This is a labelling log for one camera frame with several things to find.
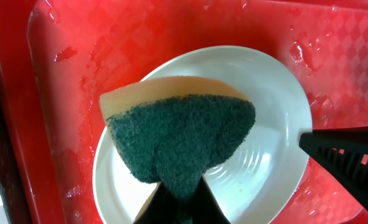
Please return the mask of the green yellow sponge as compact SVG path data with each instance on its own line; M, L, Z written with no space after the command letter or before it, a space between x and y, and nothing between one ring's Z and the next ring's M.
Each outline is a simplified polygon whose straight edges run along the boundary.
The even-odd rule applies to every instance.
M255 123L255 107L217 80L175 76L133 83L100 96L108 132L131 174L192 198L203 174L224 163Z

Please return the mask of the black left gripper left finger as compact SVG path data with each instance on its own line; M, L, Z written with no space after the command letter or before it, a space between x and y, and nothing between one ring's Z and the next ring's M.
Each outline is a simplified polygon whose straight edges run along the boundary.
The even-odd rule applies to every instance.
M145 210L134 221L134 224L177 224L178 202L166 188L159 183Z

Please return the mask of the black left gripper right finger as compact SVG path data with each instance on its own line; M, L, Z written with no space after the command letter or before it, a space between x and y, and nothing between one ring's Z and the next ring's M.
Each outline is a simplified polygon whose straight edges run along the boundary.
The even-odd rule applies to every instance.
M202 177L190 203L193 224L230 224Z

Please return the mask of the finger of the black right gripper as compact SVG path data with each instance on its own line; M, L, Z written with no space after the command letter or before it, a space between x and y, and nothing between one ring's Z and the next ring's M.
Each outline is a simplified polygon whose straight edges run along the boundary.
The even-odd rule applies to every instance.
M368 126L301 133L299 147L368 212Z

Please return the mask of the white plate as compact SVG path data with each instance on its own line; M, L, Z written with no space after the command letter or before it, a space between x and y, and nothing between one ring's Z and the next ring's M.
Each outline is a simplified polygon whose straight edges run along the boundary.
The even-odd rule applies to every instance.
M244 93L256 110L255 125L224 164L205 178L216 201L235 224L270 223L296 191L309 157L300 135L312 130L310 106L295 76L258 50L215 46L188 52L150 72L148 79L174 75L217 79ZM155 184L136 180L107 132L93 165L93 194L104 223L131 224Z

